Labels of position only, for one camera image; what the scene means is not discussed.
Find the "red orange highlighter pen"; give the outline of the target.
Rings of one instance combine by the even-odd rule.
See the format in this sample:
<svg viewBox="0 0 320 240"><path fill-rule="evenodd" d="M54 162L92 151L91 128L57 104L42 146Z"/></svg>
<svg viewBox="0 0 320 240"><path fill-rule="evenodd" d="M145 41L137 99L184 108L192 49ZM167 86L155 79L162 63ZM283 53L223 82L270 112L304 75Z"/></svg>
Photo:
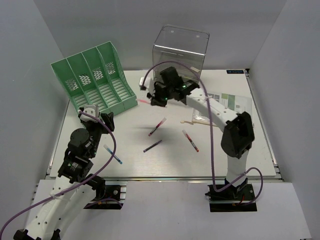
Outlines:
<svg viewBox="0 0 320 240"><path fill-rule="evenodd" d="M136 99L139 103L144 103L144 104L148 104L148 105L150 105L151 103L150 103L150 101L147 101L147 100L143 100L143 99Z"/></svg>

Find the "blue pen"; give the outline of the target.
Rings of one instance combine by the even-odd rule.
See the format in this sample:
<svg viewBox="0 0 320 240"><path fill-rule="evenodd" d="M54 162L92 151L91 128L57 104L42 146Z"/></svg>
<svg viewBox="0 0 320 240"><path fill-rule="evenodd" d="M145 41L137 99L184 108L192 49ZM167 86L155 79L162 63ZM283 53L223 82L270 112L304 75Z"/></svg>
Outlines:
<svg viewBox="0 0 320 240"><path fill-rule="evenodd" d="M113 158L114 158L119 164L121 164L121 165L123 164L123 162L119 159L118 156L115 155L114 151L111 150L111 148L110 148L108 145L104 144L103 147L105 148L106 151L108 151L111 155L113 155Z"/></svg>

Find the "clear plastic drawer cabinet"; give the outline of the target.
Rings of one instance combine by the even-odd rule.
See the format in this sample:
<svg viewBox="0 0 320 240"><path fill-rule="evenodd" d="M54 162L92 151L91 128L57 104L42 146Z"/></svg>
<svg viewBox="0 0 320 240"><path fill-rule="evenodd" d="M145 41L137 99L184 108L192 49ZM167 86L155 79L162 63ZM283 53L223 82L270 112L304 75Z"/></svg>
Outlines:
<svg viewBox="0 0 320 240"><path fill-rule="evenodd" d="M191 67L200 70L201 75L207 52L210 34L192 28L164 25L152 48L152 64L163 63L153 69L153 77L161 81L160 72L174 67L183 81L193 80L198 83L197 77L191 73Z"/></svg>

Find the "beige eraser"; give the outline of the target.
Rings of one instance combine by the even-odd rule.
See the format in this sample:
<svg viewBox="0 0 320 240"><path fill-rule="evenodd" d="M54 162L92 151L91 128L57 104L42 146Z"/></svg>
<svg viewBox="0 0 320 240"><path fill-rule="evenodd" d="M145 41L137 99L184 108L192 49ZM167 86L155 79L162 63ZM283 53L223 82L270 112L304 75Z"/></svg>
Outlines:
<svg viewBox="0 0 320 240"><path fill-rule="evenodd" d="M195 67L193 67L193 66L192 66L190 69L193 70L193 71L196 72L196 73L199 73L199 72L200 72L199 69L197 69L197 68L195 68Z"/></svg>

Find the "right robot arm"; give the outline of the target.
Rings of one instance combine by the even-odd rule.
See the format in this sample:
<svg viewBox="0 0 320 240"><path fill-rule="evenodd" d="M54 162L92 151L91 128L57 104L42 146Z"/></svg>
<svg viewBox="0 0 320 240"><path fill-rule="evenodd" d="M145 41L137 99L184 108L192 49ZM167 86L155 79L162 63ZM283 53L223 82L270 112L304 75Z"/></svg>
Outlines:
<svg viewBox="0 0 320 240"><path fill-rule="evenodd" d="M251 115L246 111L238 113L209 97L201 79L183 81L173 66L164 69L160 78L157 81L144 75L139 81L140 90L147 91L153 106L165 107L168 100L182 102L207 117L211 127L221 130L220 146L227 155L227 174L223 187L218 188L215 183L212 186L216 193L225 191L229 198L238 199L248 182L247 158L255 140Z"/></svg>

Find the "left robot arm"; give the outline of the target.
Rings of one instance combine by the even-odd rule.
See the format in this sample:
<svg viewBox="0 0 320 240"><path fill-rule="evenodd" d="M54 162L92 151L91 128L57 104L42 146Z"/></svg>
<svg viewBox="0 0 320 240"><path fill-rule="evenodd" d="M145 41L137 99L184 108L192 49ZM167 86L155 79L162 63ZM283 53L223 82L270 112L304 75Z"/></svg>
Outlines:
<svg viewBox="0 0 320 240"><path fill-rule="evenodd" d="M102 135L115 129L114 114L99 113L92 106L78 110L82 127L69 138L50 197L35 218L13 236L15 240L60 240L80 211L93 199L105 196L105 180L91 173Z"/></svg>

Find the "green plastic file organizer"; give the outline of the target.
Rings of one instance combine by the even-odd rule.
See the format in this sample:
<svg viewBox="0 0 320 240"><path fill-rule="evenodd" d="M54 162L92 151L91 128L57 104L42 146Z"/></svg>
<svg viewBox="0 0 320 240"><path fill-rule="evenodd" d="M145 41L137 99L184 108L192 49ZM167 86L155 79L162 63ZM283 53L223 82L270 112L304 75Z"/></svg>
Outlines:
<svg viewBox="0 0 320 240"><path fill-rule="evenodd" d="M56 61L51 68L76 110L96 105L101 113L119 115L138 104L110 41Z"/></svg>

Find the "dark purple pen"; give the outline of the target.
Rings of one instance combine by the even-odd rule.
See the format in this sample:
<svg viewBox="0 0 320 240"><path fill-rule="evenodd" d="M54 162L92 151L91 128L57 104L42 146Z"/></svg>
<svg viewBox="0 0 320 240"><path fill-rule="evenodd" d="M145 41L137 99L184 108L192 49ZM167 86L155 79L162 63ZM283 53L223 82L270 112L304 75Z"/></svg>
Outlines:
<svg viewBox="0 0 320 240"><path fill-rule="evenodd" d="M163 142L163 140L159 140L159 141L153 143L151 146L149 146L146 149L144 149L143 152L146 153L147 151L151 150L152 148L156 147L157 145L159 145L162 142Z"/></svg>

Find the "small blue label sticker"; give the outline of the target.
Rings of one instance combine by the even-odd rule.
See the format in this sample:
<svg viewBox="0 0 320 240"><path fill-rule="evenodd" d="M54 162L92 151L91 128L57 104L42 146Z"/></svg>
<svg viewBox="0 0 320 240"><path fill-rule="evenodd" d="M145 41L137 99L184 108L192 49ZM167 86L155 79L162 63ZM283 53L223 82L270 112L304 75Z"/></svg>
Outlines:
<svg viewBox="0 0 320 240"><path fill-rule="evenodd" d="M227 74L244 74L244 71L241 69L227 69Z"/></svg>

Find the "plastic sleeve with printed sheets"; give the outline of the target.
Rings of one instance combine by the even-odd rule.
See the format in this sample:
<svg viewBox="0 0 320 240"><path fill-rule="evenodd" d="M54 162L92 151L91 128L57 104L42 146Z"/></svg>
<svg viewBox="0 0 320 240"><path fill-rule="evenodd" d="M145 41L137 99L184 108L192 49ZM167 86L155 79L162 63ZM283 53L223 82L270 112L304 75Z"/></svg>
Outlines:
<svg viewBox="0 0 320 240"><path fill-rule="evenodd" d="M247 112L251 117L253 116L253 100L250 97L221 92L208 93L208 96L230 110L233 110L237 113ZM201 112L194 109L191 121L209 122L209 119L205 117Z"/></svg>

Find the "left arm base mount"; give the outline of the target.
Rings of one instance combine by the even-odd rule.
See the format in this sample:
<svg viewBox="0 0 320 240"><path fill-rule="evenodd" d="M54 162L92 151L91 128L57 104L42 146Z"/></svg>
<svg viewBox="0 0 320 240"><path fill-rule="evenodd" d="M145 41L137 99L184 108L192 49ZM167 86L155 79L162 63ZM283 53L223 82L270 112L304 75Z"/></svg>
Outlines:
<svg viewBox="0 0 320 240"><path fill-rule="evenodd" d="M127 192L127 182L107 180L105 187L100 190L84 209L86 210L121 210Z"/></svg>

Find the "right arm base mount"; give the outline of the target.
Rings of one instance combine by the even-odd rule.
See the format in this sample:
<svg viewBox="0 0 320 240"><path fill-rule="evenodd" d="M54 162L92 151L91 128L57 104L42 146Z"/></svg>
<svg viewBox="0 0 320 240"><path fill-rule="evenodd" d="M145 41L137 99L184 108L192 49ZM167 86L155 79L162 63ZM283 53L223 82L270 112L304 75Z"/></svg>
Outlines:
<svg viewBox="0 0 320 240"><path fill-rule="evenodd" d="M255 192L252 184L247 184L240 193L234 194L230 188L216 192L213 185L208 185L205 197L209 201L211 213L244 213L257 212L257 204L254 200Z"/></svg>

